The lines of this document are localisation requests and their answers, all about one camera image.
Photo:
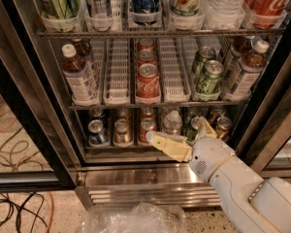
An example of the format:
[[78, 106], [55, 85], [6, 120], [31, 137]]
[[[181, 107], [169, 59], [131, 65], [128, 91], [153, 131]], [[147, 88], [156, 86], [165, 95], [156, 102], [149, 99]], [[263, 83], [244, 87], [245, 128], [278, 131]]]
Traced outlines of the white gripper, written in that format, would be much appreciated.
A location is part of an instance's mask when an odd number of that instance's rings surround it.
[[231, 161], [236, 159], [235, 151], [216, 137], [215, 130], [203, 116], [198, 118], [200, 140], [194, 144], [193, 153], [186, 137], [156, 131], [146, 133], [147, 141], [156, 149], [177, 162], [189, 161], [190, 169], [203, 182], [209, 182], [217, 172], [234, 178]]

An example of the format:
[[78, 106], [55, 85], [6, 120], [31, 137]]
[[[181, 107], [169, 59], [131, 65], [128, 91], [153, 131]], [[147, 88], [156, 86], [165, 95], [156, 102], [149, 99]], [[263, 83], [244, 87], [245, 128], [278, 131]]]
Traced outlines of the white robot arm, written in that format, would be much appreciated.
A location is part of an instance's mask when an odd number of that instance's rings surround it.
[[218, 193], [220, 206], [240, 233], [291, 233], [291, 183], [267, 180], [240, 160], [223, 141], [206, 135], [206, 120], [193, 145], [185, 137], [149, 131], [147, 141]]

